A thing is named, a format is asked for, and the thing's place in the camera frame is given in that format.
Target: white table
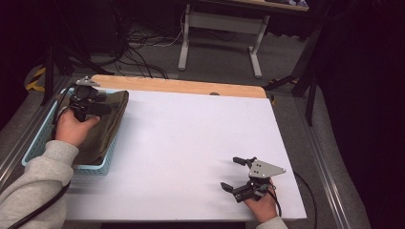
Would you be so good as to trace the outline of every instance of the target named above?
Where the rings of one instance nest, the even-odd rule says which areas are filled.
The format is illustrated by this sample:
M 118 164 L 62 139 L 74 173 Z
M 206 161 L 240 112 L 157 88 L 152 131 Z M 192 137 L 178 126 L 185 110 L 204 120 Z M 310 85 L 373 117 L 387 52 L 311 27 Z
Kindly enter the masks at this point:
M 74 176 L 67 220 L 253 220 L 221 188 L 248 181 L 248 168 L 233 163 L 234 156 L 285 168 L 272 178 L 283 218 L 306 217 L 268 99 L 129 93 L 110 172 Z

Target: white metal frame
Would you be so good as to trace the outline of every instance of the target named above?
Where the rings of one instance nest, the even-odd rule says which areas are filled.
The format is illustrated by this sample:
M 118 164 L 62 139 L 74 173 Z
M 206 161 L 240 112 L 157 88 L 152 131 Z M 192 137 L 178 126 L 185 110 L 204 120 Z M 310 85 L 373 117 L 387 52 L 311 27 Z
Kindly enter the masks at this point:
M 219 14 L 195 12 L 187 5 L 185 9 L 184 18 L 184 34 L 181 46 L 181 54 L 179 60 L 179 70 L 185 70 L 187 62 L 187 54 L 189 47 L 188 33 L 190 27 L 221 30 L 221 31 L 235 31 L 248 34 L 256 34 L 256 43 L 253 47 L 249 47 L 249 55 L 252 63 L 254 76 L 256 78 L 262 77 L 260 70 L 259 60 L 257 58 L 257 51 L 259 50 L 260 43 L 266 31 L 269 16 L 262 19 L 249 19 L 242 17 L 224 16 Z

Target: table leg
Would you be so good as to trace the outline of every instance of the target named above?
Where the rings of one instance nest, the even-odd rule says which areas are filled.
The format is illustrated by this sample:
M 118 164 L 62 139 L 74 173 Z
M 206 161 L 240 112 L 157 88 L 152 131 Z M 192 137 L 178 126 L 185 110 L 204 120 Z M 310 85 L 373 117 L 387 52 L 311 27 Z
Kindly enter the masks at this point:
M 260 26 L 259 33 L 256 36 L 256 44 L 254 45 L 254 47 L 249 47 L 250 60 L 252 62 L 254 76 L 256 78 L 262 77 L 262 71 L 260 71 L 259 60 L 257 59 L 257 51 L 259 50 L 260 43 L 262 42 L 263 36 L 265 34 L 266 27 L 268 24 L 268 18 L 269 16 L 265 16 L 265 18 L 263 19 L 263 23 Z
M 187 5 L 185 9 L 185 17 L 184 17 L 184 31 L 182 35 L 182 45 L 181 45 L 181 53 L 180 53 L 180 60 L 179 60 L 179 70 L 185 70 L 185 64 L 187 62 L 187 54 L 188 54 L 188 32 L 190 28 L 190 5 Z

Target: plastic basket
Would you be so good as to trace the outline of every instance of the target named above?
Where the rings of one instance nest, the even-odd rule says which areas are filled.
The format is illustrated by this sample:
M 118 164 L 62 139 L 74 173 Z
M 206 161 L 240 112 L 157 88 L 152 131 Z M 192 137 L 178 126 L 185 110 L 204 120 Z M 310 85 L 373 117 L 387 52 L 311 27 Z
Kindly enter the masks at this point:
M 51 111 L 48 113 L 47 117 L 45 118 L 44 123 L 41 125 L 38 133 L 36 134 L 35 138 L 32 141 L 29 149 L 25 153 L 22 164 L 24 166 L 27 163 L 36 158 L 37 156 L 41 156 L 45 152 L 45 144 L 49 141 L 49 136 L 51 135 L 53 129 L 53 113 L 56 109 L 56 103 L 53 104 Z M 77 175 L 107 175 L 110 169 L 110 164 L 113 158 L 114 148 L 117 142 L 117 135 L 114 137 L 113 141 L 111 142 L 107 154 L 105 155 L 102 163 L 100 165 L 73 165 L 73 169 L 75 174 Z

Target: gray sleeve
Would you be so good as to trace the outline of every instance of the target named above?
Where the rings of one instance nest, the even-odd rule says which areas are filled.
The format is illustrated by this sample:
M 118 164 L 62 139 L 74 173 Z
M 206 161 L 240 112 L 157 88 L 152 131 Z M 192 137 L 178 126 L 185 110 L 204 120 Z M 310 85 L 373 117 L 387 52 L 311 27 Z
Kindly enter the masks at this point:
M 0 228 L 8 228 L 45 202 L 69 183 L 72 163 L 78 154 L 75 146 L 50 141 L 42 156 L 32 159 L 24 174 L 0 195 Z M 61 228 L 66 217 L 66 204 L 61 198 L 22 228 Z
M 288 229 L 280 217 L 259 224 L 256 229 Z

